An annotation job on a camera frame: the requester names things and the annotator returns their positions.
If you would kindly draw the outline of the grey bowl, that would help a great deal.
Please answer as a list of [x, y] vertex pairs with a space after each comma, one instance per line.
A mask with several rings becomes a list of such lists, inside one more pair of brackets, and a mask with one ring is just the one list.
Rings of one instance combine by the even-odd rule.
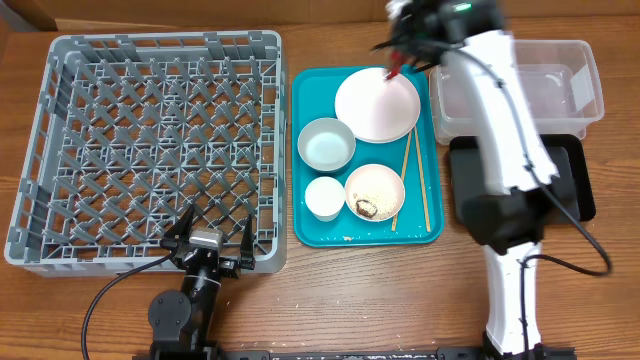
[[345, 167], [356, 150], [352, 130], [336, 118], [318, 118], [303, 127], [297, 140], [303, 162], [321, 172], [336, 172]]

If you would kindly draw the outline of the white napkin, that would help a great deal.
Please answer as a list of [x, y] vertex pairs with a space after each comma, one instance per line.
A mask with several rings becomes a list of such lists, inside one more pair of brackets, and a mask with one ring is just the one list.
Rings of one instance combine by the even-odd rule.
[[389, 21], [399, 20], [410, 14], [414, 5], [413, 0], [388, 0], [385, 10]]

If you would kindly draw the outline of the white cup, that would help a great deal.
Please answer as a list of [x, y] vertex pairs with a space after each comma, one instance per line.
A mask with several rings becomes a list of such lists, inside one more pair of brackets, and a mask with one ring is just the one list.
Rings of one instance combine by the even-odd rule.
[[305, 190], [305, 204], [320, 221], [333, 221], [346, 201], [343, 185], [335, 178], [323, 176], [312, 180]]

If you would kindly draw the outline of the red wrapper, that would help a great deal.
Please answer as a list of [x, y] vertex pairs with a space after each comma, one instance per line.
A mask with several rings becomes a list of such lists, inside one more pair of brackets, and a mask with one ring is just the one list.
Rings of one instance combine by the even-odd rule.
[[391, 50], [388, 56], [388, 66], [385, 79], [390, 81], [396, 77], [401, 72], [401, 68], [405, 64], [405, 61], [406, 59], [402, 52], [398, 50]]

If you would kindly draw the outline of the large white plate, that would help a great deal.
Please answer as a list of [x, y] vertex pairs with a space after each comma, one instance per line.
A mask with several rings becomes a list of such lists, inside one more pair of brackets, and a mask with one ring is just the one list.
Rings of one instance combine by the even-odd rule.
[[380, 67], [348, 76], [335, 96], [335, 113], [354, 136], [368, 143], [396, 141], [416, 125], [421, 100], [416, 87], [404, 75], [387, 79]]

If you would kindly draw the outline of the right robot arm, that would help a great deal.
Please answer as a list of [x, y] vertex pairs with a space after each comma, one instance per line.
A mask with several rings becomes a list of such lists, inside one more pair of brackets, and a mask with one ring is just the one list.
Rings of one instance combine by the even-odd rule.
[[559, 178], [536, 129], [517, 70], [514, 37], [494, 1], [390, 1], [389, 72], [404, 63], [443, 65], [461, 87], [482, 162], [485, 194], [463, 217], [482, 246], [489, 286], [484, 354], [531, 359], [541, 336], [526, 290], [536, 281], [546, 191]]

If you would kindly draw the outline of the brown food scrap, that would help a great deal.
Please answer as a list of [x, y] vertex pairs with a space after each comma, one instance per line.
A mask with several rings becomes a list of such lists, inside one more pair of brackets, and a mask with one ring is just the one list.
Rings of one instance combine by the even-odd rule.
[[356, 201], [356, 212], [364, 218], [372, 219], [378, 213], [378, 209], [369, 200], [359, 199]]

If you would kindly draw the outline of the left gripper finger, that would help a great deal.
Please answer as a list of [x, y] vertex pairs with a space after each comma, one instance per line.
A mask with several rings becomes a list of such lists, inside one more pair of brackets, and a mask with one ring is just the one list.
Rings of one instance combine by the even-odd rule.
[[191, 204], [180, 219], [163, 234], [160, 240], [160, 246], [163, 249], [177, 250], [180, 245], [188, 242], [194, 213], [195, 206]]
[[249, 214], [246, 217], [244, 228], [243, 228], [243, 237], [240, 243], [240, 258], [239, 258], [239, 266], [243, 270], [254, 270], [255, 269], [255, 255], [254, 255], [254, 232], [252, 230], [253, 218], [252, 215]]

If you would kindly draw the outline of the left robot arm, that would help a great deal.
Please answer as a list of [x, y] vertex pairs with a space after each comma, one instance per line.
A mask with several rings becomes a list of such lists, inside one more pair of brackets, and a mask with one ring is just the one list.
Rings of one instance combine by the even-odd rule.
[[217, 359], [220, 352], [208, 339], [208, 332], [221, 279], [237, 279], [241, 270], [255, 268], [251, 216], [241, 224], [240, 255], [232, 258], [221, 255], [224, 233], [195, 228], [194, 215], [191, 205], [160, 241], [161, 247], [171, 252], [171, 263], [184, 271], [184, 277], [180, 289], [160, 293], [149, 306], [151, 359]]

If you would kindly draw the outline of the rice pile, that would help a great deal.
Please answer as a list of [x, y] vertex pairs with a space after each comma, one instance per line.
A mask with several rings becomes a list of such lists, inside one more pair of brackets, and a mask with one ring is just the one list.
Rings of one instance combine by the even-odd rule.
[[[372, 202], [378, 209], [378, 213], [372, 218], [364, 218], [356, 212], [356, 201], [366, 199]], [[356, 190], [349, 198], [351, 209], [360, 217], [371, 221], [382, 221], [393, 217], [401, 207], [401, 201], [393, 190], [389, 189], [360, 189]]]

